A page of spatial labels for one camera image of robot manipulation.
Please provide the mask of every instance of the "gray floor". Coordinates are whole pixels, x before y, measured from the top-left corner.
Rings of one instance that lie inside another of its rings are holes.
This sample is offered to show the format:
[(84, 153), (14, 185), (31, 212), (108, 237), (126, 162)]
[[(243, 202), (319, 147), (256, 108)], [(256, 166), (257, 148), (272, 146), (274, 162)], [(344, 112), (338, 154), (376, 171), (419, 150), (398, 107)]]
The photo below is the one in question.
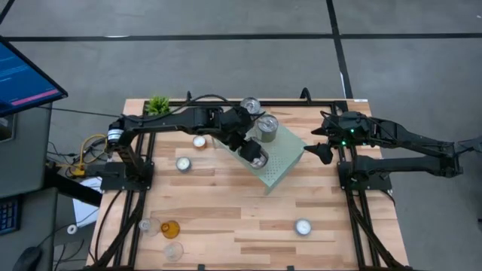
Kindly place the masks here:
[[(481, 1), (336, 0), (341, 33), (482, 32)], [(317, 0), (16, 0), (0, 35), (174, 35), (331, 31)], [(22, 52), (67, 89), (58, 108), (121, 112), (126, 98), (217, 93), (296, 97), (309, 87), (316, 98), (342, 98), (334, 44), (315, 41), (17, 42)], [(369, 99), (375, 116), (443, 140), (482, 134), (482, 40), (343, 41), (354, 97)], [(50, 140), (61, 152), (105, 132), (112, 121), (53, 113)], [(406, 157), (408, 151), (383, 151)], [(462, 158), (454, 179), (394, 174), (397, 213), (410, 265), (429, 270), (482, 266), (482, 157)], [(72, 221), (72, 205), (59, 204), (59, 225)], [(57, 244), (85, 239), (62, 234)], [(69, 243), (69, 256), (80, 244)], [(85, 258), (86, 245), (76, 258)], [(56, 256), (62, 246), (57, 248)], [(80, 263), (65, 263), (71, 269)]]

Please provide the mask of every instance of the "small plant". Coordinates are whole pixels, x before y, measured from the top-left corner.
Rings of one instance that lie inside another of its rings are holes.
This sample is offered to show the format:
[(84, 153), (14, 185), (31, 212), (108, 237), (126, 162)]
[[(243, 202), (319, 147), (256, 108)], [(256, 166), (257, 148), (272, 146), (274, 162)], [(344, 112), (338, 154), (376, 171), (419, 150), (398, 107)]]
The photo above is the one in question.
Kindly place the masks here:
[(149, 100), (148, 114), (151, 116), (169, 113), (169, 98), (154, 96)]

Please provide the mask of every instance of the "tin can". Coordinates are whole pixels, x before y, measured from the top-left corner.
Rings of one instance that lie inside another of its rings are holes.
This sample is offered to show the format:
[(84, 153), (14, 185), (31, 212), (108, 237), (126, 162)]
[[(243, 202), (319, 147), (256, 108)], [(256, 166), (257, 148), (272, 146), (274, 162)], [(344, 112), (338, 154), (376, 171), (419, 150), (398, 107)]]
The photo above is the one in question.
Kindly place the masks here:
[(276, 138), (276, 131), (278, 131), (278, 120), (275, 116), (265, 114), (258, 118), (258, 138), (261, 142), (272, 142)]
[(239, 105), (246, 108), (250, 114), (259, 114), (261, 110), (261, 103), (253, 97), (244, 98)]

